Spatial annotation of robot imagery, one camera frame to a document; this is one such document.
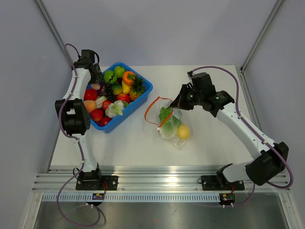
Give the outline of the clear zip top bag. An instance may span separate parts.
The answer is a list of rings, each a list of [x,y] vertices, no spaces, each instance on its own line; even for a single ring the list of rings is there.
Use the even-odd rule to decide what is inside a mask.
[[[146,109],[144,119],[155,125],[158,135],[177,148],[191,137],[191,125],[182,110],[170,107],[172,100],[158,96]]]

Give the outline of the pink egg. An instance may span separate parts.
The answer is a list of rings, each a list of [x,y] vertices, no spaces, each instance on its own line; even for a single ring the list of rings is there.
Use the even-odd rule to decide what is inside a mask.
[[[99,90],[101,88],[101,85],[99,83],[91,84],[91,88],[94,90]]]

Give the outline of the yellow lemon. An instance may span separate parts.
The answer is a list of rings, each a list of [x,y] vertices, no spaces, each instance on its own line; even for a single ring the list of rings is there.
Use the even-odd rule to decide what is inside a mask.
[[[177,129],[176,135],[180,139],[185,140],[190,137],[190,134],[191,134],[190,128],[188,126],[186,126],[185,124],[180,123],[178,126],[178,129]]]

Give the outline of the green lettuce head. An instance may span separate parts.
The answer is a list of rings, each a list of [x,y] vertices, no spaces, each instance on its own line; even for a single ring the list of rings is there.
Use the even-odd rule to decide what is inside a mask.
[[[176,136],[177,129],[182,119],[182,112],[171,107],[162,107],[159,113],[161,138],[171,140]]]

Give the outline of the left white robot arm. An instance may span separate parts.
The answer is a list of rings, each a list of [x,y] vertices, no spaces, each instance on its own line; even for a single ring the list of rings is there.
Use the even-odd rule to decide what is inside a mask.
[[[93,50],[82,50],[78,60],[71,64],[72,78],[61,100],[55,101],[55,109],[62,133],[73,141],[81,167],[73,177],[76,190],[106,190],[99,164],[92,152],[87,131],[91,127],[90,114],[84,104],[89,83],[100,83],[102,73],[98,66],[99,56]]]

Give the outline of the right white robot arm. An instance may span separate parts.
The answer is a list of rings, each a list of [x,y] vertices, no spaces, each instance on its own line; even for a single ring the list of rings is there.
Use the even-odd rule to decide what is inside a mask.
[[[252,161],[228,164],[216,172],[216,183],[222,189],[234,182],[251,180],[261,186],[286,169],[289,148],[284,143],[276,143],[250,122],[238,109],[237,99],[226,91],[216,91],[207,73],[191,76],[191,83],[182,88],[170,104],[174,109],[192,110],[201,106],[213,117],[224,123],[249,151]]]

